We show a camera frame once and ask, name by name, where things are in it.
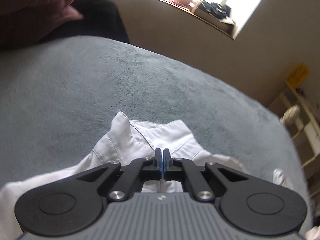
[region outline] pink fabric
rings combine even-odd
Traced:
[[[0,46],[33,44],[67,21],[83,16],[73,0],[0,0]]]

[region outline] gray bed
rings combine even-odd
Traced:
[[[182,119],[206,150],[254,176],[272,181],[283,169],[309,205],[290,137],[258,102],[178,61],[98,37],[0,53],[0,187],[78,163],[118,111]],[[301,232],[310,227],[309,212]]]

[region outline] white cloth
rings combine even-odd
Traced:
[[[169,148],[172,158],[191,159],[196,165],[204,166],[205,162],[214,161],[248,173],[236,159],[225,155],[212,155],[204,150],[181,120],[168,124],[132,121],[124,113],[119,112],[112,120],[110,131],[97,142],[91,153],[78,165],[4,185],[0,190],[0,240],[15,240],[22,234],[14,215],[14,205],[28,190],[110,161],[120,161],[122,165],[128,165],[136,158],[153,157],[156,147]],[[176,181],[164,182],[163,185],[149,181],[143,187],[143,192],[179,192],[181,190],[181,184]]]

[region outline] black pants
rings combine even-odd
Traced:
[[[79,35],[99,36],[129,43],[117,6],[108,0],[74,0],[71,5],[84,19],[66,22],[39,42]]]

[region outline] beige wall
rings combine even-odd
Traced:
[[[201,69],[268,105],[299,63],[317,77],[320,0],[262,0],[235,40],[158,0],[112,0],[133,45]]]

